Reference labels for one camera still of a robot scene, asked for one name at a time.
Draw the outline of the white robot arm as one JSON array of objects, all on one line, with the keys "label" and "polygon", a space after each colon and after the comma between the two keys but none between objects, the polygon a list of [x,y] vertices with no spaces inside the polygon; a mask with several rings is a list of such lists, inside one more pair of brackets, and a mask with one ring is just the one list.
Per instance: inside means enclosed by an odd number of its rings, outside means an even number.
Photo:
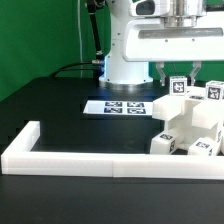
[{"label": "white robot arm", "polygon": [[[96,12],[110,13],[110,50],[102,52]],[[165,80],[167,62],[191,62],[191,80],[204,61],[224,61],[224,0],[86,0],[96,56],[104,59],[103,85],[150,83],[147,64],[154,62]]]}]

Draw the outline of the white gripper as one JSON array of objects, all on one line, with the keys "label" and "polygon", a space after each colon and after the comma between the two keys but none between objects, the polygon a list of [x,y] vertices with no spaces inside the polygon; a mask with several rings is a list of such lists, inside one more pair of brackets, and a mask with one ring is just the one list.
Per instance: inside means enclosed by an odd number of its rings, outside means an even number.
[{"label": "white gripper", "polygon": [[224,16],[205,16],[191,28],[165,28],[161,19],[136,19],[125,29],[126,61],[156,62],[161,86],[165,86],[164,62],[194,61],[189,74],[195,84],[200,61],[224,60]]}]

